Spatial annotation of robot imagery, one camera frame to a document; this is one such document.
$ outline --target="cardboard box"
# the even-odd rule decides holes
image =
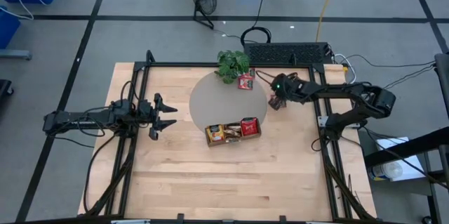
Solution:
[[[229,124],[223,124],[222,126],[223,126],[223,129],[226,130],[227,126],[237,126],[237,125],[240,126],[241,121],[236,121],[236,122],[229,123]],[[260,130],[260,123],[259,123],[258,118],[256,118],[257,133],[249,135],[249,136],[236,137],[236,136],[226,136],[226,134],[225,134],[224,140],[213,140],[209,137],[208,129],[210,127],[214,127],[214,126],[219,126],[219,125],[207,126],[204,129],[204,132],[206,133],[206,142],[209,147],[216,146],[216,145],[223,145],[223,144],[227,144],[227,143],[236,143],[236,142],[240,142],[242,140],[259,138],[262,135],[262,131]]]

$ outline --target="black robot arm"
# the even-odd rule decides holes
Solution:
[[[396,97],[390,91],[369,83],[354,84],[326,84],[324,86],[301,80],[296,73],[277,75],[271,83],[271,88],[276,94],[269,101],[271,107],[278,110],[285,101],[293,101],[304,104],[319,98],[349,98],[355,105],[352,110],[344,114],[330,114],[323,120],[325,136],[331,140],[338,140],[344,128],[351,124],[365,124],[366,119],[373,117],[381,119],[391,114]]]
[[[109,129],[117,132],[127,131],[130,125],[151,124],[149,137],[157,140],[157,131],[176,122],[175,119],[161,120],[159,117],[159,112],[177,112],[177,109],[164,105],[159,93],[154,94],[154,107],[148,100],[139,101],[138,107],[137,111],[134,104],[125,99],[112,102],[109,107],[94,108],[86,112],[55,111],[44,117],[43,131],[51,136],[74,129]]]

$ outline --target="wooden table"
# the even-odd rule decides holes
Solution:
[[[133,63],[116,64],[106,104],[119,99],[132,69]],[[309,79],[303,69],[258,69],[273,75],[298,72],[300,78]],[[325,69],[329,84],[344,81],[341,65],[325,65]],[[332,220],[321,154],[311,149],[311,142],[318,138],[313,103],[288,103],[287,109],[279,111],[269,107],[259,139],[209,148],[204,132],[190,117],[189,97],[195,84],[213,70],[150,68],[147,99],[160,93],[165,104],[178,109],[161,118],[177,119],[177,123],[160,133],[158,141],[148,137],[149,129],[140,129],[125,217],[174,219],[184,213],[186,219],[204,220],[278,220],[280,215],[288,220]],[[269,85],[261,84],[269,95]],[[331,105],[333,112],[351,109],[349,100],[331,100]],[[98,138],[95,149],[111,135]],[[343,135],[358,142],[354,129],[346,129]],[[105,147],[94,162],[89,207],[109,185],[117,143]],[[361,148],[345,140],[339,144],[346,178],[351,175],[353,191],[368,213],[376,216]],[[338,189],[336,195],[339,216],[344,216]]]

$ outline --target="black metal frame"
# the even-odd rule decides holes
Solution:
[[[217,67],[217,63],[214,62],[155,62],[152,55],[150,56],[150,61],[148,62],[135,62],[134,68],[133,68],[133,75],[131,77],[132,84],[134,86],[137,86],[137,80],[138,75],[140,71],[143,71],[143,77],[142,77],[142,84],[140,86],[140,93],[139,93],[139,99],[145,99],[145,93],[146,93],[146,86],[147,81],[149,77],[149,71],[151,67]],[[319,74],[320,82],[321,84],[326,84],[326,77],[324,74],[324,66],[323,64],[300,64],[297,65],[295,62],[292,62],[291,64],[285,64],[285,63],[257,63],[252,64],[251,67],[271,67],[271,68],[293,68],[293,69],[307,69],[309,71],[309,78],[310,81],[316,81],[315,79],[315,72]],[[129,101],[133,101],[133,95],[130,92],[128,94]],[[326,114],[332,114],[332,110],[330,107],[330,101],[329,99],[325,99],[325,108],[326,108]],[[320,137],[320,143],[321,143],[321,156],[323,158],[323,165],[325,166],[325,177],[326,177],[326,187],[328,191],[328,198],[329,198],[329,205],[330,205],[330,213],[332,216],[332,222],[336,223],[385,223],[379,220],[374,219],[368,219],[368,220],[357,220],[352,218],[351,214],[351,204],[349,203],[349,200],[342,196],[343,201],[343,211],[344,211],[344,218],[340,217],[338,215],[338,207],[337,207],[337,197],[335,195],[335,188],[340,187],[342,190],[344,189],[346,183],[344,181],[344,171],[343,171],[343,165],[342,165],[342,159],[340,156],[340,148],[337,141],[332,142],[332,150],[333,150],[333,159],[335,162],[336,167],[329,168],[328,164],[330,163],[330,153],[327,148],[326,142],[325,142],[325,136],[322,133],[322,131],[319,128],[318,123],[318,116],[321,116],[321,108],[320,103],[318,100],[314,101],[314,110],[316,113],[316,119],[317,119],[317,130],[319,132]],[[134,159],[135,154],[135,148],[137,145],[137,136],[138,136],[138,128],[134,126],[130,126],[130,130],[133,132],[130,137],[130,147],[128,151],[127,159],[131,158]],[[116,180],[115,178],[119,177],[119,174],[123,172],[123,167],[121,166],[121,160],[123,158],[123,152],[125,149],[125,143],[127,141],[126,137],[120,137],[119,144],[117,147],[116,157],[114,161],[114,168],[112,171],[112,180]],[[129,192],[129,185],[130,185],[130,178],[132,174],[132,165],[133,162],[131,162],[130,167],[126,170],[126,174],[123,177],[123,187],[121,192],[121,198],[119,201],[119,212],[117,214],[112,214],[112,208],[114,203],[114,194],[109,198],[109,200],[105,204],[105,214],[103,216],[98,216],[100,211],[95,211],[94,216],[79,216],[77,218],[66,218],[66,219],[58,219],[58,220],[42,220],[37,222],[26,222],[26,223],[110,223],[111,220],[123,220],[125,211],[126,211],[126,202],[128,199],[128,192]],[[337,174],[337,176],[340,178],[340,185],[341,186],[334,186],[334,179],[333,175]],[[176,220],[153,220],[151,219],[152,223],[224,223],[225,220],[184,220],[184,215],[180,213],[178,215],[178,219]],[[232,223],[261,223],[261,224],[270,224],[270,223],[305,223],[303,221],[287,221],[285,216],[280,216],[280,221],[240,221],[240,220],[233,220]]]

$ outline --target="green leaves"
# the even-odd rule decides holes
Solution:
[[[250,60],[243,52],[220,51],[217,59],[219,67],[218,71],[214,71],[214,73],[222,77],[226,84],[232,84],[240,74],[249,71]]]

